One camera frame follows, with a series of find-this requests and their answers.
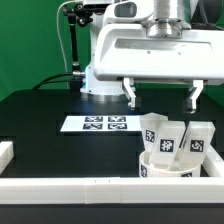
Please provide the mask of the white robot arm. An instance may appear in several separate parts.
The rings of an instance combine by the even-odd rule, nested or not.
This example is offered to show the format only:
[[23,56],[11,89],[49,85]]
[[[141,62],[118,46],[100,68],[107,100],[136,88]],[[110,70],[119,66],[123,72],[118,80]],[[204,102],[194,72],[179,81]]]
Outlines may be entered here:
[[192,23],[200,0],[84,0],[90,11],[91,61],[86,90],[124,95],[140,107],[136,83],[185,84],[185,110],[196,111],[205,85],[224,84],[224,30]]

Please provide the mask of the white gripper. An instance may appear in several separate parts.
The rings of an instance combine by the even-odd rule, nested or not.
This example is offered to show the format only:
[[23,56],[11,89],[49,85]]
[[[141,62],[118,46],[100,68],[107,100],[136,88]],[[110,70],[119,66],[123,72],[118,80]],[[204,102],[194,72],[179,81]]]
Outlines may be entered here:
[[185,30],[180,39],[149,38],[139,24],[109,24],[98,36],[94,75],[104,81],[124,78],[131,110],[141,106],[133,79],[192,80],[183,109],[195,113],[203,80],[224,80],[224,31]]

